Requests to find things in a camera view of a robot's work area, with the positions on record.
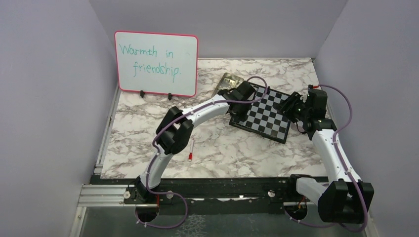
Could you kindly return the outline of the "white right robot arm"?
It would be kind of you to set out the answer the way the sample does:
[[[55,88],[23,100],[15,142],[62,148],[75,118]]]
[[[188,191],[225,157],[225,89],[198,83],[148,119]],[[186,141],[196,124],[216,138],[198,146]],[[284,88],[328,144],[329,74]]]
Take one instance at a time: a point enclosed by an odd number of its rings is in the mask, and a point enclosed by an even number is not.
[[[302,122],[326,169],[329,184],[322,185],[310,175],[292,174],[285,187],[286,197],[297,201],[305,197],[316,206],[323,222],[364,224],[374,188],[362,181],[345,154],[334,121],[326,118],[328,95],[310,86],[306,95],[293,92],[274,108],[292,122]]]

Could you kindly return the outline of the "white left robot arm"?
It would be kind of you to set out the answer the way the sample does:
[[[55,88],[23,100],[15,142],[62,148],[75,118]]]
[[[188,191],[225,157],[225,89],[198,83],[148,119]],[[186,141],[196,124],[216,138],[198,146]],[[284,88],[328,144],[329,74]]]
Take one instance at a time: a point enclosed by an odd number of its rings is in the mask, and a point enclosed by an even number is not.
[[[151,158],[145,171],[135,181],[136,195],[145,203],[151,202],[160,185],[168,163],[175,154],[188,145],[194,128],[220,115],[243,117],[249,110],[254,87],[247,81],[237,88],[219,91],[212,98],[187,109],[174,106],[168,110],[156,130],[152,146],[156,153]]]

